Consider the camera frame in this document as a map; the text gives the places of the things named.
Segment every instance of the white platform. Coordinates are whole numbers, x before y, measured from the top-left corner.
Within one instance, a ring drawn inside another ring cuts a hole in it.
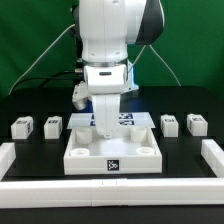
[[[99,136],[95,127],[89,128],[92,142],[85,145],[77,142],[78,128],[72,129],[64,155],[66,175],[162,172],[162,155],[151,128],[146,128],[144,142],[131,141],[131,126],[120,126],[112,139]]]
[[[119,123],[122,125],[144,125],[150,128],[155,128],[155,125],[149,113],[121,113]],[[67,129],[89,126],[95,126],[94,114],[76,113],[71,115]]]

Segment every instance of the black cable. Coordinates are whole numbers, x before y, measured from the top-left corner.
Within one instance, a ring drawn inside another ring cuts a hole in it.
[[[51,77],[59,77],[59,76],[66,75],[66,74],[75,74],[75,72],[72,71],[72,70],[71,71],[58,72]],[[51,81],[51,79],[46,79],[38,88],[43,88],[50,81]]]
[[[29,78],[29,79],[23,79],[21,81],[19,81],[13,88],[12,88],[12,93],[15,91],[16,87],[19,86],[20,84],[24,83],[24,82],[28,82],[31,80],[56,80],[56,81],[66,81],[66,80],[75,80],[76,78],[57,78],[57,77],[43,77],[43,78]]]

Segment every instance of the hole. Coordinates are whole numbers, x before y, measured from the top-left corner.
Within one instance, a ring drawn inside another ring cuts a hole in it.
[[[90,128],[77,128],[78,132],[82,132],[82,133],[89,133],[91,132]]]
[[[155,155],[155,149],[150,147],[140,147],[136,149],[137,154],[143,155],[143,156],[152,156]]]
[[[70,153],[71,156],[88,156],[89,150],[86,148],[73,149]]]
[[[118,1],[118,0],[114,0],[112,3],[113,3],[114,5],[118,5],[118,4],[119,4],[119,1]]]
[[[136,128],[135,130],[136,130],[136,131],[145,131],[146,128],[145,128],[145,127],[138,127],[138,128]]]

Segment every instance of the black table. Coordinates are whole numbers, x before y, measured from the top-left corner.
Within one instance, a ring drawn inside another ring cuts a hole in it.
[[[11,124],[21,116],[34,118],[34,131],[27,140],[15,140],[16,161],[2,181],[65,180],[105,178],[215,177],[200,156],[201,141],[214,139],[224,146],[224,102],[201,87],[144,87],[125,94],[121,112],[149,112],[163,155],[162,174],[64,176],[63,155],[70,130],[72,89],[18,90],[0,104],[0,143],[12,142]],[[83,112],[92,112],[91,104]],[[187,115],[201,114],[209,123],[207,137],[192,137],[186,127]],[[164,138],[160,116],[175,115],[179,137]],[[45,140],[43,125],[49,116],[63,117],[59,140]],[[224,206],[142,206],[102,208],[3,209],[0,223],[223,223]]]

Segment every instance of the white wire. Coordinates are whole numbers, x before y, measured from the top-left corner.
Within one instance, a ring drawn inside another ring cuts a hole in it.
[[[13,86],[11,87],[10,91],[9,91],[9,95],[12,93],[12,90],[14,88],[14,86],[21,80],[23,79],[30,71],[31,69],[45,56],[45,54],[64,36],[64,34],[70,30],[71,28],[75,27],[75,24],[69,26],[45,51],[43,54],[40,55],[40,57],[26,70],[26,72],[23,73],[23,75],[21,75],[16,82],[13,84]]]
[[[160,61],[166,66],[166,68],[170,71],[170,73],[173,75],[173,77],[176,79],[179,86],[181,86],[180,81],[178,80],[177,76],[173,72],[173,70],[169,67],[169,65],[162,59],[162,57],[155,51],[155,49],[152,47],[152,45],[149,45],[153,53],[160,59]]]
[[[138,62],[139,58],[142,56],[144,50],[146,49],[147,45],[144,45],[142,50],[140,51],[140,53],[138,54],[137,58],[135,59],[134,63],[132,64],[132,66],[129,68],[128,73],[132,70],[132,68],[136,65],[136,63]]]

